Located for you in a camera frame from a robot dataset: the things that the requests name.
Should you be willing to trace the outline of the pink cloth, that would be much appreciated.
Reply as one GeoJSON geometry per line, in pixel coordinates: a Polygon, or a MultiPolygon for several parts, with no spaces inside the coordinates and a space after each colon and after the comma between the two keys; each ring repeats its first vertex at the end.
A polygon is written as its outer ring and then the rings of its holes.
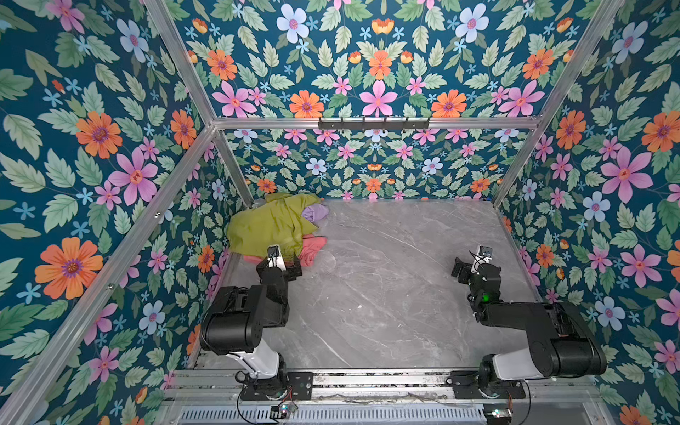
{"type": "MultiPolygon", "coordinates": [[[[296,254],[301,267],[311,267],[315,258],[319,252],[326,246],[328,242],[327,237],[314,237],[312,235],[307,235],[303,237],[303,249],[300,254],[296,254]]],[[[264,258],[253,257],[253,256],[243,256],[243,260],[253,264],[258,265],[264,258]]],[[[284,258],[286,266],[293,265],[294,258],[284,258]]]]}

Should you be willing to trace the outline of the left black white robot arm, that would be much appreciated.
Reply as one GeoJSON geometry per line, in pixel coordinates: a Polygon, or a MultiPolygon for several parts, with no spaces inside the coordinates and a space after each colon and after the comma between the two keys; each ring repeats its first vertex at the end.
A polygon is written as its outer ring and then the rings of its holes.
{"type": "Polygon", "coordinates": [[[282,400],[290,390],[283,355],[264,340],[265,329],[287,325],[290,282],[302,276],[298,256],[262,260],[260,282],[249,288],[228,286],[216,293],[201,323],[202,349],[236,361],[244,372],[246,391],[266,400],[282,400]]]}

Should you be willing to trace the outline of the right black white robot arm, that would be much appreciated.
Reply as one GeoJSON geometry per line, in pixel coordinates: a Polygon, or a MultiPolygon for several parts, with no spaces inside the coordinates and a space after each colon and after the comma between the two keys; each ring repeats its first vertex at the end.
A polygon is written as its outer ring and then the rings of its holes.
{"type": "Polygon", "coordinates": [[[601,344],[570,303],[506,302],[501,298],[501,268],[487,257],[455,260],[452,277],[469,288],[469,306],[477,323],[522,331],[527,346],[488,354],[474,374],[453,372],[454,389],[476,389],[487,398],[523,395],[524,381],[603,375],[607,357],[601,344]]]}

